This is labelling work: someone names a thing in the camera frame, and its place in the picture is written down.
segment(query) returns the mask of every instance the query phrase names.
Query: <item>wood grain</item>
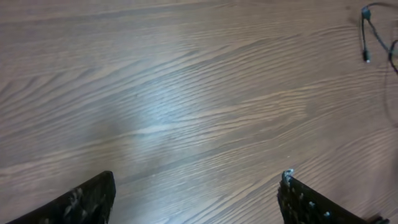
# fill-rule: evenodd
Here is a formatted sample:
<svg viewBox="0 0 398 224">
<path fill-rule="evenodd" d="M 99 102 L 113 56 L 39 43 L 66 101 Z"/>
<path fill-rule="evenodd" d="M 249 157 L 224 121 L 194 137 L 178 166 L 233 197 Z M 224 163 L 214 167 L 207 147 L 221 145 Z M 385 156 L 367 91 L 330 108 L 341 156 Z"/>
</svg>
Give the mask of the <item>wood grain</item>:
<svg viewBox="0 0 398 224">
<path fill-rule="evenodd" d="M 372 37 L 361 60 L 366 3 L 1 1 L 0 222 L 109 169 L 110 223 L 282 223 L 288 168 L 398 221 L 398 78 Z"/>
</svg>

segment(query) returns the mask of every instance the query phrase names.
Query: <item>black cable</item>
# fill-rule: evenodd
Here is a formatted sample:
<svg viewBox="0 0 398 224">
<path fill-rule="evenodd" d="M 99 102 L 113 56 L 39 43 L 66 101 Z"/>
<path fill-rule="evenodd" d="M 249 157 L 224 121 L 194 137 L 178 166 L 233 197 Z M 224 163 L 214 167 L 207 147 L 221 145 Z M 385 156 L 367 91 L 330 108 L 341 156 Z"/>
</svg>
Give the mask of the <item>black cable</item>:
<svg viewBox="0 0 398 224">
<path fill-rule="evenodd" d="M 389 48 L 387 47 L 387 45 L 382 41 L 381 37 L 379 36 L 379 34 L 376 31 L 376 28 L 374 27 L 373 23 L 371 22 L 371 20 L 368 20 L 369 25 L 372 28 L 372 32 L 373 35 L 375 36 L 375 38 L 377 39 L 377 41 L 380 43 L 381 47 L 384 48 L 384 50 L 386 50 L 386 52 L 389 51 Z"/>
<path fill-rule="evenodd" d="M 396 65 L 394 65 L 394 62 L 392 61 L 393 51 L 394 51 L 394 48 L 396 47 L 397 42 L 398 42 L 398 40 L 394 40 L 393 43 L 391 44 L 390 51 L 388 53 L 388 61 L 390 62 L 391 67 L 394 69 L 394 71 L 398 75 L 398 69 L 397 69 Z"/>
<path fill-rule="evenodd" d="M 366 63 L 370 62 L 370 53 L 368 50 L 368 46 L 366 45 L 365 28 L 364 28 L 365 20 L 367 20 L 368 24 L 370 25 L 370 27 L 372 29 L 373 35 L 376 37 L 377 41 L 380 43 L 380 45 L 383 47 L 383 49 L 388 53 L 398 55 L 398 52 L 394 51 L 394 49 L 391 50 L 388 48 L 388 46 L 381 39 L 375 26 L 371 22 L 371 11 L 369 10 L 369 7 L 371 7 L 371 6 L 383 6 L 383 7 L 392 7 L 392 8 L 398 9 L 398 6 L 389 4 L 389 3 L 384 3 L 384 2 L 374 2 L 374 3 L 368 4 L 367 6 L 364 6 L 362 8 L 362 10 L 361 10 L 361 32 L 362 32 L 362 41 L 363 41 L 363 60 Z"/>
</svg>

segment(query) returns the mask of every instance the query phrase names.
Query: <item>cord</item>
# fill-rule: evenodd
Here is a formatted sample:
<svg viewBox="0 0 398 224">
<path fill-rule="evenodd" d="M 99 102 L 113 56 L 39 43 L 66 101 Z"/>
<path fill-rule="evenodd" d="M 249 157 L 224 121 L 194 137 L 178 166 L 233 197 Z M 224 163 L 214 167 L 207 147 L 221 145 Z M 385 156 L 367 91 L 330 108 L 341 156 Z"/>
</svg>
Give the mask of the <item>cord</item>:
<svg viewBox="0 0 398 224">
<path fill-rule="evenodd" d="M 397 42 L 398 42 L 398 40 L 394 40 L 393 43 L 391 44 L 390 51 L 388 53 L 388 61 L 390 62 L 391 67 L 394 69 L 394 71 L 398 75 L 398 69 L 397 69 L 396 65 L 394 65 L 394 62 L 392 61 L 393 51 L 394 51 L 394 48 L 396 47 Z"/>
<path fill-rule="evenodd" d="M 381 39 L 380 35 L 377 33 L 377 30 L 376 30 L 375 26 L 371 22 L 371 11 L 369 10 L 369 7 L 371 7 L 371 6 L 383 6 L 383 7 L 392 7 L 392 8 L 398 9 L 398 6 L 393 5 L 393 4 L 389 4 L 389 3 L 384 3 L 384 2 L 374 2 L 374 3 L 368 4 L 367 6 L 364 6 L 362 8 L 362 10 L 361 10 L 361 32 L 362 32 L 362 41 L 363 41 L 363 60 L 366 63 L 370 62 L 371 57 L 370 57 L 370 53 L 369 53 L 369 50 L 368 50 L 368 46 L 366 45 L 365 28 L 364 28 L 365 20 L 367 20 L 368 24 L 370 25 L 370 27 L 372 29 L 373 35 L 375 36 L 377 41 L 380 43 L 380 45 L 383 47 L 383 49 L 387 53 L 398 55 L 397 51 L 390 50 L 388 48 L 388 46 Z"/>
</svg>

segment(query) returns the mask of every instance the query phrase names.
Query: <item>cable plug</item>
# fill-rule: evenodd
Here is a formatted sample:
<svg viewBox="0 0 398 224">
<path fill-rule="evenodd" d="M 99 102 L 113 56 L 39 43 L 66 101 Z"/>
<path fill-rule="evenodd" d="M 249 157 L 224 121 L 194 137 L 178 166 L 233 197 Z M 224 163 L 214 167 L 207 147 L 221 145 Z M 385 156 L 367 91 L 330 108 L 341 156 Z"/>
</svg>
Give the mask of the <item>cable plug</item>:
<svg viewBox="0 0 398 224">
<path fill-rule="evenodd" d="M 371 20 L 371 11 L 367 6 L 362 8 L 361 13 L 362 13 L 362 19 L 366 19 L 367 21 Z"/>
<path fill-rule="evenodd" d="M 363 56 L 363 60 L 364 60 L 366 63 L 370 63 L 370 62 L 371 62 L 371 54 L 368 52 L 367 49 L 364 49 L 364 50 L 363 50 L 362 56 Z"/>
</svg>

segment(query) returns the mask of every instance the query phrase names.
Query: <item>cable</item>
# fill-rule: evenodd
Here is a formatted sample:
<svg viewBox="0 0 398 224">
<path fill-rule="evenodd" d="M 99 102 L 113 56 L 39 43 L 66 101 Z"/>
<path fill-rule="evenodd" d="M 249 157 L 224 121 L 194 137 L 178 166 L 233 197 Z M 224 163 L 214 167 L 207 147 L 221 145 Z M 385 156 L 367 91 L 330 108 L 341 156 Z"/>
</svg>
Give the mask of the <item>cable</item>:
<svg viewBox="0 0 398 224">
<path fill-rule="evenodd" d="M 364 23 L 365 20 L 367 20 L 368 24 L 370 25 L 371 29 L 372 29 L 372 33 L 375 36 L 375 38 L 377 39 L 377 41 L 380 43 L 380 45 L 383 47 L 383 49 L 392 55 L 398 55 L 398 51 L 395 51 L 394 49 L 389 49 L 388 46 L 384 43 L 384 41 L 381 39 L 379 33 L 377 32 L 375 26 L 373 25 L 373 23 L 371 22 L 371 11 L 369 10 L 369 7 L 371 6 L 383 6 L 383 7 L 391 7 L 391 8 L 395 8 L 398 9 L 398 6 L 393 5 L 393 4 L 389 4 L 389 3 L 384 3 L 384 2 L 374 2 L 371 4 L 368 4 L 366 6 L 364 6 L 361 10 L 361 32 L 362 32 L 362 41 L 363 41 L 363 60 L 366 63 L 370 62 L 370 53 L 368 50 L 368 46 L 366 45 L 366 38 L 365 38 L 365 28 L 364 28 Z"/>
<path fill-rule="evenodd" d="M 390 51 L 388 53 L 388 61 L 390 62 L 391 67 L 394 69 L 394 71 L 398 75 L 398 69 L 397 69 L 396 65 L 394 65 L 394 62 L 392 61 L 393 51 L 394 51 L 394 48 L 395 48 L 397 42 L 398 42 L 398 40 L 394 40 L 393 43 L 391 44 Z"/>
</svg>

